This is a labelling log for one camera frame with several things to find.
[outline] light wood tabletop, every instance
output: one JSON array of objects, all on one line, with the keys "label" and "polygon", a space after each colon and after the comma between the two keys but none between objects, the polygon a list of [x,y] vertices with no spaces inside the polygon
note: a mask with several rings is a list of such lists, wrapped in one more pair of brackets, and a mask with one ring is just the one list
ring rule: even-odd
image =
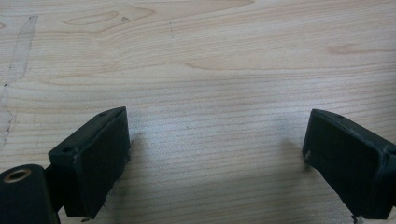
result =
[{"label": "light wood tabletop", "polygon": [[396,1],[3,0],[0,78],[0,173],[127,107],[89,223],[352,223],[302,145],[312,108],[396,142]]}]

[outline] wooden table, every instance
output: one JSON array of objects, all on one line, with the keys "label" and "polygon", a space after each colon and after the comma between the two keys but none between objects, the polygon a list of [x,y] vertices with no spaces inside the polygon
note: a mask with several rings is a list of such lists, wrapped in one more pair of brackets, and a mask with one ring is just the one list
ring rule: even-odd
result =
[{"label": "wooden table", "polygon": [[396,142],[395,1],[5,0],[0,59],[1,172],[126,105],[133,160],[92,224],[352,223],[304,171],[310,110]]}]

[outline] scratch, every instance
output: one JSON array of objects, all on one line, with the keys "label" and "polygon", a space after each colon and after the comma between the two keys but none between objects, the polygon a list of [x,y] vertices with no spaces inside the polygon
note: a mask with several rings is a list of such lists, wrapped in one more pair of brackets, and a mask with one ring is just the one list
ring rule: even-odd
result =
[{"label": "scratch", "polygon": [[172,22],[170,22],[170,21],[169,21],[169,26],[171,27],[171,35],[172,35],[172,39],[175,39],[175,37],[173,36]]},{"label": "scratch", "polygon": [[30,16],[28,22],[22,26],[18,33],[18,40],[8,68],[6,84],[0,96],[0,116],[2,120],[0,123],[0,150],[3,149],[7,142],[11,123],[14,120],[14,116],[8,109],[9,86],[12,82],[22,78],[26,73],[37,18],[37,15]]}]

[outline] black plastic part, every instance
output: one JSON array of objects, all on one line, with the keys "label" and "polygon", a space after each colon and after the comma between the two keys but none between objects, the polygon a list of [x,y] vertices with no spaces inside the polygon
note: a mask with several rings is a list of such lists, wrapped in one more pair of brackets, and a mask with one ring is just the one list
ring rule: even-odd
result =
[{"label": "black plastic part", "polygon": [[313,109],[303,155],[355,217],[388,218],[396,202],[396,146],[391,142],[340,115]]},{"label": "black plastic part", "polygon": [[59,223],[41,166],[23,165],[0,174],[0,223]]},{"label": "black plastic part", "polygon": [[130,146],[126,109],[119,107],[93,117],[50,151],[55,209],[63,204],[69,217],[95,218],[130,159]]}]

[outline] wood grain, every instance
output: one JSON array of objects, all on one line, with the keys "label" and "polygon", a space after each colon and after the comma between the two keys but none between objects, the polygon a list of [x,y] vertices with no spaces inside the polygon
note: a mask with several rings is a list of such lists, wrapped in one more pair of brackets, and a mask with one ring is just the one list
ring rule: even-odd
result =
[{"label": "wood grain", "polygon": [[126,105],[133,160],[91,223],[352,223],[301,147],[312,108],[396,142],[395,9],[2,1],[0,171]]}]

